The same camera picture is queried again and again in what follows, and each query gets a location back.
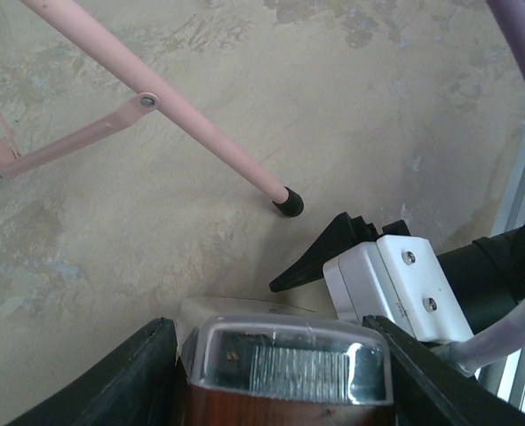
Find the bolt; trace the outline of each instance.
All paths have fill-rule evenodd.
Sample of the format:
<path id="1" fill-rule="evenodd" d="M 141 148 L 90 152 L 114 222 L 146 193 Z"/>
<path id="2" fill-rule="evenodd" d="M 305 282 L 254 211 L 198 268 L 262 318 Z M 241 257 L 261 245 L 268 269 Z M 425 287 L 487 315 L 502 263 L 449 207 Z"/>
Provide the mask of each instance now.
<path id="1" fill-rule="evenodd" d="M 431 297 L 428 297 L 427 299 L 424 299 L 424 307 L 428 312 L 434 312 L 438 309 L 438 304 Z"/>
<path id="2" fill-rule="evenodd" d="M 145 108 L 151 108 L 155 105 L 155 100 L 149 97 L 144 97 L 139 100 L 139 103 Z"/>
<path id="3" fill-rule="evenodd" d="M 411 251 L 405 251 L 402 253 L 402 260 L 405 264 L 414 264 L 416 262 L 416 256 Z"/>

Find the rubber cap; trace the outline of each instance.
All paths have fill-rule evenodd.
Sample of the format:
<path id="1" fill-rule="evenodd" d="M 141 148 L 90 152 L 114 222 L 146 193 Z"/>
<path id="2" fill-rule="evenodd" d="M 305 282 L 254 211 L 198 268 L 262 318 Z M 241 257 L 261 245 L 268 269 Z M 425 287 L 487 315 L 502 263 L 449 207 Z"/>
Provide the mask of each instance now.
<path id="1" fill-rule="evenodd" d="M 280 210 L 280 212 L 287 217 L 296 217 L 301 215 L 301 212 L 304 211 L 304 201 L 301 197 L 294 193 L 290 188 L 286 187 L 288 190 L 288 200 L 282 204 L 278 204 L 273 201 L 274 205 Z"/>

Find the folding table leg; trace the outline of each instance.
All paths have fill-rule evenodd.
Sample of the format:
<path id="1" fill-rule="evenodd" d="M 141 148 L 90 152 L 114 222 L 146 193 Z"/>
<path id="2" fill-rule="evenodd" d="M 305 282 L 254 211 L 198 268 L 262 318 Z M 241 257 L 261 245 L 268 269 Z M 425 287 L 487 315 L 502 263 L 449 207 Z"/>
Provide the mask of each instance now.
<path id="1" fill-rule="evenodd" d="M 158 111 L 269 196 L 284 215 L 302 212 L 299 195 L 264 170 L 74 0 L 21 2 L 133 91 L 154 93 L 160 99 Z"/>

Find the concrete floor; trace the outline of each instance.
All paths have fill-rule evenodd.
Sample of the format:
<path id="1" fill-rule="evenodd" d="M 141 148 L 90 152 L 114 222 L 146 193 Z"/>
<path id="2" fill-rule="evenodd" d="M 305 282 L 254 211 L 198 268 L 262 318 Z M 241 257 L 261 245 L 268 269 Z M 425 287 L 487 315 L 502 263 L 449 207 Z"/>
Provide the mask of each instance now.
<path id="1" fill-rule="evenodd" d="M 0 181 L 0 424 L 189 296 L 332 313 L 322 283 L 267 283 L 338 213 L 405 218 L 437 250 L 488 233 L 525 85 L 481 0 L 81 0 L 301 193 L 271 204 L 152 114 Z M 0 104 L 24 152 L 129 91 L 19 2 L 0 1 Z"/>

